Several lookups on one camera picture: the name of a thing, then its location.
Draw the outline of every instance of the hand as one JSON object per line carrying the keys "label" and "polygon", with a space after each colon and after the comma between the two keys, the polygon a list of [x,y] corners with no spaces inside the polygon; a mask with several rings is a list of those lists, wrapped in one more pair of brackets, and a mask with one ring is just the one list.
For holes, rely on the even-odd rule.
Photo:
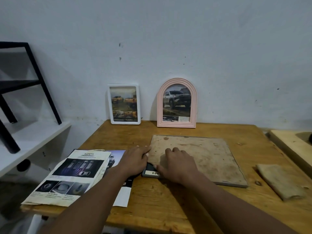
{"label": "hand", "polygon": [[150,149],[150,146],[136,146],[126,150],[117,165],[118,170],[124,172],[126,178],[139,174],[146,167],[148,159],[146,153]]}
{"label": "hand", "polygon": [[178,148],[174,148],[172,151],[171,149],[166,149],[165,153],[168,169],[157,165],[156,169],[160,175],[184,186],[192,182],[192,179],[196,177],[199,172],[194,158],[184,150],[180,151]]}

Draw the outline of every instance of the magazine page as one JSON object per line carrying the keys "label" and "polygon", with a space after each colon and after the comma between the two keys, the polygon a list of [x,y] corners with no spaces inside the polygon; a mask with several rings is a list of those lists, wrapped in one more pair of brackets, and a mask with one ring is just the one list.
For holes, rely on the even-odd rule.
{"label": "magazine page", "polygon": [[110,162],[111,152],[74,150],[56,165],[22,204],[69,206],[88,191]]}
{"label": "magazine page", "polygon": [[[125,150],[106,150],[106,151],[111,152],[111,155],[109,158],[109,163],[107,165],[106,170],[101,171],[101,173],[99,174],[99,177],[96,179],[96,181],[93,185],[95,185],[100,179],[102,179],[102,177],[105,176],[105,174],[109,171],[109,169],[111,167],[114,167],[119,163],[123,153],[125,152]],[[130,198],[132,182],[133,182],[132,177],[129,177],[124,182],[123,186],[121,187],[121,189],[120,189],[120,191],[119,191],[119,193],[115,199],[113,206],[127,207],[128,201]]]}

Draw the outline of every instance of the forearm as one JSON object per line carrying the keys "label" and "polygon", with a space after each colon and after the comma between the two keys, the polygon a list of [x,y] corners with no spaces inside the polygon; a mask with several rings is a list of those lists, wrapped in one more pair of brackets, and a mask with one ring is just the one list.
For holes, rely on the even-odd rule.
{"label": "forearm", "polygon": [[279,220],[215,185],[198,172],[185,184],[225,234],[296,233]]}
{"label": "forearm", "polygon": [[41,233],[101,233],[126,175],[117,166],[109,170],[94,187],[82,195]]}

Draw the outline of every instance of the truck wheel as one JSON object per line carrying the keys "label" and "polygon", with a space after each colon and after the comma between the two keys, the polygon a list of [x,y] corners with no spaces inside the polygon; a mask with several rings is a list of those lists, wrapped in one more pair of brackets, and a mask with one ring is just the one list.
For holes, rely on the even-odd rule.
{"label": "truck wheel", "polygon": [[174,102],[172,100],[169,102],[169,105],[170,105],[171,109],[174,109]]}

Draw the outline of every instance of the arched picture frame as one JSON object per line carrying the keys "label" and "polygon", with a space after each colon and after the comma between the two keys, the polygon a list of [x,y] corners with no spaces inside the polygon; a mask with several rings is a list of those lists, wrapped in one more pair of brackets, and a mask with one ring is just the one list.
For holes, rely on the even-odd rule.
{"label": "arched picture frame", "polygon": [[186,79],[166,81],[157,94],[158,127],[196,127],[197,92]]}

